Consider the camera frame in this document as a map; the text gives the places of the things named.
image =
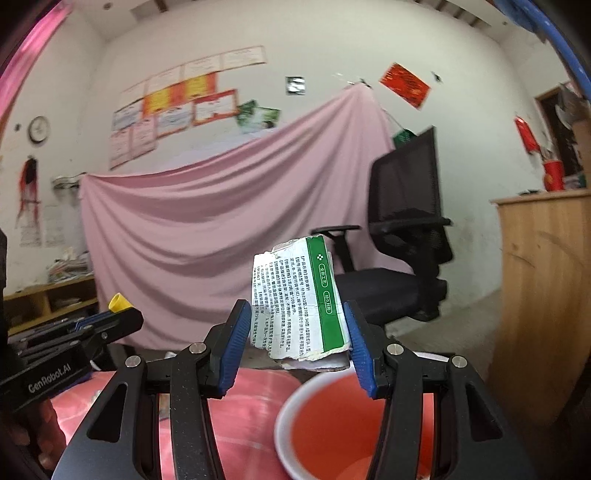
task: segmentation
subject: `pink fabric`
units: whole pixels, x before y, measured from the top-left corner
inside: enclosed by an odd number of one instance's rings
[[[8,63],[6,70],[0,76],[0,118],[17,95],[18,89],[27,78],[43,47],[71,11],[71,5],[64,2],[57,4],[33,27]]]
[[[69,442],[92,405],[92,398],[112,372],[95,372],[52,400],[57,420]],[[275,418],[300,383],[286,372],[238,370],[236,382],[222,400],[210,400],[217,449],[228,480],[288,480],[275,452]],[[170,422],[160,422],[160,464],[163,480],[175,480]]]
[[[82,219],[99,300],[142,311],[130,343],[181,349],[251,298],[255,254],[326,225],[367,224],[369,168],[390,151],[387,119],[362,84],[277,132],[187,167],[86,175]],[[349,233],[358,268],[409,271]]]

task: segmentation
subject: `chair seat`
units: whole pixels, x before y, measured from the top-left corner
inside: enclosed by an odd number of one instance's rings
[[[412,315],[418,305],[417,277],[411,274],[368,268],[335,276],[341,301],[356,300],[368,323],[384,325]],[[447,282],[437,279],[437,300],[447,297]]]

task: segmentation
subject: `red decoration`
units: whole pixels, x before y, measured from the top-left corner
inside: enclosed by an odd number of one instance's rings
[[[527,153],[539,152],[540,146],[535,140],[534,134],[532,133],[531,128],[527,122],[520,116],[516,116],[515,124],[517,125],[517,130],[519,130],[519,134],[521,135],[521,139],[523,140],[523,145],[527,150]]]
[[[420,108],[431,89],[414,73],[398,63],[392,65],[379,82],[399,94],[415,108]]]
[[[18,209],[17,222],[25,210],[28,210],[29,205],[32,205],[33,221],[35,225],[39,225],[40,202],[37,197],[37,160],[35,158],[29,157],[22,166],[18,189],[21,194],[21,204]]]

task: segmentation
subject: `chair armrest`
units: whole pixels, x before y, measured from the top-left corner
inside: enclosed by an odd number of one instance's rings
[[[359,225],[337,225],[337,226],[322,226],[315,228],[310,232],[311,235],[324,235],[330,238],[335,243],[335,254],[340,259],[340,264],[343,266],[345,272],[355,271],[353,265],[353,259],[351,259],[351,251],[347,244],[347,231],[349,230],[360,230]],[[331,232],[341,232],[340,234],[333,235]]]
[[[327,237],[331,237],[329,235],[330,232],[346,232],[347,230],[361,230],[359,225],[337,225],[337,226],[321,226],[319,228],[314,228],[310,232],[311,235],[326,235]]]
[[[400,230],[413,227],[435,228],[438,226],[449,226],[452,221],[445,217],[421,217],[400,220],[385,220],[383,222],[372,222],[369,224],[370,235],[388,235]]]

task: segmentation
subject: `black office chair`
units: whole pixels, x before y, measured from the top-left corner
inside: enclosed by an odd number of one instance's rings
[[[369,181],[368,228],[375,248],[405,261],[414,275],[368,268],[356,271],[346,234],[359,225],[312,230],[335,243],[345,271],[336,275],[341,301],[356,300],[369,323],[384,325],[408,316],[422,322],[439,316],[447,282],[439,265],[453,259],[441,215],[435,127],[377,159]]]

